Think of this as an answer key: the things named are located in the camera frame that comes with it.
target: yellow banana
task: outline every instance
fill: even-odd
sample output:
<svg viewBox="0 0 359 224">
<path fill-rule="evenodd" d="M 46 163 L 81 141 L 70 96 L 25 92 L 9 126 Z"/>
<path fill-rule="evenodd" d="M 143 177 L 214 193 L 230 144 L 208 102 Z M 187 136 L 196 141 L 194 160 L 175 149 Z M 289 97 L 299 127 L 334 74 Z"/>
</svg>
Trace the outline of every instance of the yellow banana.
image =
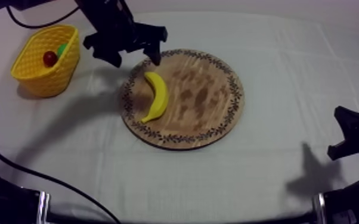
<svg viewBox="0 0 359 224">
<path fill-rule="evenodd" d="M 154 72 L 145 72 L 145 79 L 150 82 L 154 89 L 154 100 L 149 109 L 149 114 L 141 120 L 142 123 L 161 117 L 168 104 L 168 89 L 162 77 Z"/>
</svg>

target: floral border pattern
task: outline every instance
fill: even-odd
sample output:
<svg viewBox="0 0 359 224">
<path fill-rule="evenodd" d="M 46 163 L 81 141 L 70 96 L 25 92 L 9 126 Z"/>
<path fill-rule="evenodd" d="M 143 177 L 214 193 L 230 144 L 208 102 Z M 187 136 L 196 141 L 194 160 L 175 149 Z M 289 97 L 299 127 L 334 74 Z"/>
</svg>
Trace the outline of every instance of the floral border pattern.
<svg viewBox="0 0 359 224">
<path fill-rule="evenodd" d="M 135 121 L 133 106 L 134 103 L 132 102 L 132 88 L 135 85 L 135 78 L 137 77 L 137 74 L 147 66 L 151 64 L 150 59 L 146 59 L 142 62 L 142 64 L 137 65 L 132 71 L 131 75 L 129 77 L 129 80 L 124 84 L 123 86 L 123 116 L 128 120 L 131 121 L 129 125 L 131 125 L 134 130 L 138 130 L 142 132 L 145 136 L 148 136 L 149 138 L 158 138 L 160 141 L 163 141 L 163 143 L 172 142 L 172 143 L 180 143 L 180 142 L 186 142 L 186 143 L 192 143 L 195 141 L 205 141 L 209 138 L 217 135 L 222 135 L 223 132 L 227 129 L 227 127 L 233 122 L 234 116 L 236 112 L 240 109 L 239 104 L 240 100 L 242 98 L 242 92 L 241 88 L 238 86 L 236 82 L 236 78 L 232 76 L 231 74 L 233 71 L 223 64 L 221 60 L 215 58 L 214 56 L 211 56 L 207 53 L 202 52 L 196 52 L 192 50 L 183 50 L 183 49 L 175 49 L 170 51 L 164 51 L 161 53 L 162 58 L 164 57 L 171 57 L 173 55 L 179 55 L 184 54 L 188 55 L 190 57 L 195 57 L 200 60 L 208 60 L 211 64 L 215 65 L 216 68 L 222 70 L 224 74 L 227 76 L 227 82 L 230 86 L 230 92 L 233 96 L 233 99 L 230 100 L 231 104 L 227 108 L 227 114 L 224 116 L 224 121 L 218 126 L 213 127 L 206 131 L 205 133 L 200 133 L 196 136 L 191 135 L 162 135 L 160 131 L 152 130 L 149 126 L 139 122 Z"/>
</svg>

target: yellow basket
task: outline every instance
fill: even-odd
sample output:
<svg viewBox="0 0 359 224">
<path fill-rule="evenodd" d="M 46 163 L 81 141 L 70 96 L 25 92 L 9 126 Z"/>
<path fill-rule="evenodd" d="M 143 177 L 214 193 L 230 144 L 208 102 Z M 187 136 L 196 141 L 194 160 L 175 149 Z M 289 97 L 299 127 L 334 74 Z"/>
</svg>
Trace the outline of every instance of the yellow basket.
<svg viewBox="0 0 359 224">
<path fill-rule="evenodd" d="M 45 67 L 43 55 L 67 46 L 53 67 Z M 38 97 L 53 97 L 68 86 L 79 60 L 78 30 L 73 26 L 57 25 L 36 32 L 11 68 L 11 75 L 30 93 Z"/>
</svg>

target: table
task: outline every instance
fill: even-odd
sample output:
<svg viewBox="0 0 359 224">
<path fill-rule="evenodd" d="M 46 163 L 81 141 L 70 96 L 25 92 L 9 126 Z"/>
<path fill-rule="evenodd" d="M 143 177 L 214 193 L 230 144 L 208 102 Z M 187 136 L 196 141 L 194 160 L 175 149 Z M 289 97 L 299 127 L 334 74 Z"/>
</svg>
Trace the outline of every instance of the table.
<svg viewBox="0 0 359 224">
<path fill-rule="evenodd" d="M 343 139 L 335 107 L 359 111 L 358 32 L 240 13 L 135 18 L 167 27 L 162 50 L 205 51 L 237 73 L 245 107 L 225 138 L 180 153 L 143 143 L 123 124 L 117 92 L 145 56 L 123 54 L 116 69 L 81 48 L 71 84 L 55 98 L 30 96 L 9 75 L 10 64 L 0 66 L 0 152 L 133 222 L 235 222 L 301 213 L 316 193 L 359 180 L 359 155 L 335 162 L 326 155 L 328 145 Z M 94 32 L 83 15 L 66 23 L 78 27 L 82 40 Z M 21 42 L 28 36 L 15 32 Z M 20 46 L 3 44 L 18 54 Z M 12 61 L 15 55 L 0 57 Z M 80 196 L 1 162 L 0 174 L 51 193 L 54 211 L 105 216 Z"/>
</svg>

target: wooden cutting board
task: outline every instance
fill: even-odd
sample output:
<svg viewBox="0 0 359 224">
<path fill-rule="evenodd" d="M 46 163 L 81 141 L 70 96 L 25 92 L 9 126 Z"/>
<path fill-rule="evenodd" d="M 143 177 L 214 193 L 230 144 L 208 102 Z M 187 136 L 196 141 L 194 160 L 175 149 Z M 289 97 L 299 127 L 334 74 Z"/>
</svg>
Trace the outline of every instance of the wooden cutting board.
<svg viewBox="0 0 359 224">
<path fill-rule="evenodd" d="M 153 89 L 144 78 L 153 71 L 164 79 L 169 102 L 164 115 L 146 124 Z M 215 142 L 237 123 L 244 105 L 239 78 L 213 55 L 175 49 L 162 52 L 160 66 L 150 59 L 131 71 L 121 89 L 122 118 L 143 141 L 170 150 L 190 150 Z"/>
</svg>

